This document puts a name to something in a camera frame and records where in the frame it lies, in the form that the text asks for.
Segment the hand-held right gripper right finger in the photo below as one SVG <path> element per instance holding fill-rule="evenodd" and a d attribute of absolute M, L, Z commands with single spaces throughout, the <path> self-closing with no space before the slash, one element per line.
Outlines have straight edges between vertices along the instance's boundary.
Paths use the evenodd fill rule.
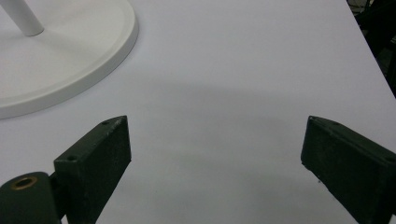
<path fill-rule="evenodd" d="M 359 224 L 389 224 L 396 215 L 396 154 L 325 118 L 307 120 L 303 166 Z"/>

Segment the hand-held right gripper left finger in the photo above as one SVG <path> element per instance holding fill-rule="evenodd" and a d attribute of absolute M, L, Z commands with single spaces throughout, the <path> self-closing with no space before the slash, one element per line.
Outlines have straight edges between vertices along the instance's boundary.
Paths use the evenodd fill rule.
<path fill-rule="evenodd" d="M 128 119 L 100 122 L 54 160 L 67 190 L 69 224 L 94 224 L 131 162 Z"/>

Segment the white round lamp base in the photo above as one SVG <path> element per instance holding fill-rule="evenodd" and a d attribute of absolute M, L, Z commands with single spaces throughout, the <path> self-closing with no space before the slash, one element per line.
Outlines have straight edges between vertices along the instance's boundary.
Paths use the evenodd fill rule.
<path fill-rule="evenodd" d="M 127 57 L 139 27 L 129 0 L 25 0 L 44 27 L 25 36 L 0 6 L 0 119 L 62 103 Z"/>

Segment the dark stand beside table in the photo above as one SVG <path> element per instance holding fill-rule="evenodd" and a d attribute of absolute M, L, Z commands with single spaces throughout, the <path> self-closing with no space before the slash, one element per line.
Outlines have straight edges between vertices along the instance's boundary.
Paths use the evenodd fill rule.
<path fill-rule="evenodd" d="M 383 49 L 393 50 L 385 79 L 396 97 L 396 42 L 392 41 L 396 37 L 396 0 L 374 0 L 354 18 L 365 31 L 364 38 L 375 58 Z"/>

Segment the white lamp pole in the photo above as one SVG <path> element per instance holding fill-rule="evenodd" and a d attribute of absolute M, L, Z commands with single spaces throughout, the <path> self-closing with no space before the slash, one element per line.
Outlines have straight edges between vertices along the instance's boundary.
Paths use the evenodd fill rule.
<path fill-rule="evenodd" d="M 25 0 L 0 0 L 0 6 L 25 36 L 40 35 L 44 27 Z"/>

